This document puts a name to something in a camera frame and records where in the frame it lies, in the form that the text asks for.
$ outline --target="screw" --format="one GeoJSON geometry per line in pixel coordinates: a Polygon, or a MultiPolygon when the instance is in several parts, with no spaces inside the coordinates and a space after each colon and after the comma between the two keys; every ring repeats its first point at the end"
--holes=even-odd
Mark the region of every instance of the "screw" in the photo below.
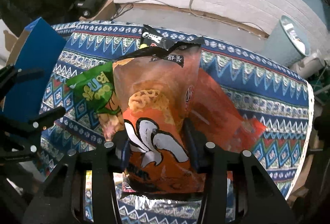
{"type": "Polygon", "coordinates": [[[245,157],[250,157],[252,155],[252,153],[249,150],[243,150],[243,155],[245,157]]]}
{"type": "Polygon", "coordinates": [[[213,148],[216,147],[215,143],[213,143],[213,142],[207,142],[205,145],[206,145],[206,147],[209,148],[209,149],[213,149],[213,148]]]}
{"type": "Polygon", "coordinates": [[[84,15],[84,16],[88,16],[88,15],[90,15],[90,13],[89,13],[89,11],[84,11],[84,12],[83,12],[83,15],[84,15]]]}
{"type": "Polygon", "coordinates": [[[70,150],[68,150],[68,155],[69,156],[73,156],[73,155],[75,155],[77,153],[77,151],[75,150],[75,149],[70,149],[70,150]]]}
{"type": "Polygon", "coordinates": [[[107,141],[107,142],[104,143],[104,146],[106,148],[111,148],[111,147],[113,147],[113,142],[112,141],[107,141]]]}
{"type": "Polygon", "coordinates": [[[32,145],[30,147],[30,150],[31,150],[31,152],[36,152],[37,151],[37,147],[35,145],[32,145]]]}

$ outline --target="snack bag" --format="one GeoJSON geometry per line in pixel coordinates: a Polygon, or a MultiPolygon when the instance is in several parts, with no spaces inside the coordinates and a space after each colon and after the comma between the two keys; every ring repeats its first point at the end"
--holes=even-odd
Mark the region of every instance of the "snack bag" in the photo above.
{"type": "Polygon", "coordinates": [[[72,89],[75,101],[86,99],[88,109],[111,115],[120,111],[113,86],[112,62],[84,71],[66,84],[72,89]]]}
{"type": "Polygon", "coordinates": [[[266,129],[255,118],[245,120],[221,86],[201,68],[189,118],[208,141],[233,152],[250,150],[266,129]]]}
{"type": "Polygon", "coordinates": [[[205,177],[191,168],[180,136],[192,105],[202,43],[198,38],[168,50],[148,46],[113,63],[132,152],[126,189],[145,195],[203,191],[205,177]]]}

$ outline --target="green object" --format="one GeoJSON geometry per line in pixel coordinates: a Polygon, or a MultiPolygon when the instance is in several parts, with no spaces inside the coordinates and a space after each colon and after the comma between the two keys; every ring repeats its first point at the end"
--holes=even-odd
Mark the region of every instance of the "green object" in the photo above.
{"type": "Polygon", "coordinates": [[[75,102],[86,99],[87,108],[96,113],[115,115],[120,110],[105,107],[114,94],[112,62],[82,72],[67,80],[67,86],[72,89],[75,102]]]}

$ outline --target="table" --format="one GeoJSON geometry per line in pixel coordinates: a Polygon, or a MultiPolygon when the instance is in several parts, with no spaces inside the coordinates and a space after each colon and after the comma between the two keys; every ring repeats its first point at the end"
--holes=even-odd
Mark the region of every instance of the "table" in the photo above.
{"type": "MultiPolygon", "coordinates": [[[[141,25],[111,21],[75,22],[53,28],[68,41],[46,87],[41,111],[62,105],[67,113],[42,133],[43,151],[38,166],[46,175],[69,149],[83,152],[105,141],[97,116],[87,109],[84,100],[74,103],[70,88],[65,86],[66,80],[137,50],[142,30],[141,25]]],[[[156,30],[173,40],[196,37],[169,29],[156,30]]],[[[267,127],[250,150],[287,198],[301,171],[311,133],[314,110],[311,86],[286,67],[208,37],[202,47],[200,66],[221,85],[244,118],[256,117],[267,127]]],[[[123,219],[129,223],[143,218],[145,223],[151,223],[152,219],[158,223],[162,218],[171,223],[173,217],[178,223],[194,223],[199,212],[198,202],[163,210],[155,206],[153,210],[148,209],[152,201],[142,201],[136,196],[125,199],[118,204],[123,219]]],[[[86,203],[87,218],[92,218],[90,209],[86,203]]],[[[230,219],[230,204],[227,213],[230,219]]]]}

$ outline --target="trash bin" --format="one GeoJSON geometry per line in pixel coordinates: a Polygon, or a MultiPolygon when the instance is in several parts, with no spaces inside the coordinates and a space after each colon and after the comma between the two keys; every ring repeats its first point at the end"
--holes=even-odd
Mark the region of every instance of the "trash bin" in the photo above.
{"type": "Polygon", "coordinates": [[[288,67],[305,56],[309,56],[311,47],[305,33],[291,18],[283,15],[260,54],[288,67]]]}

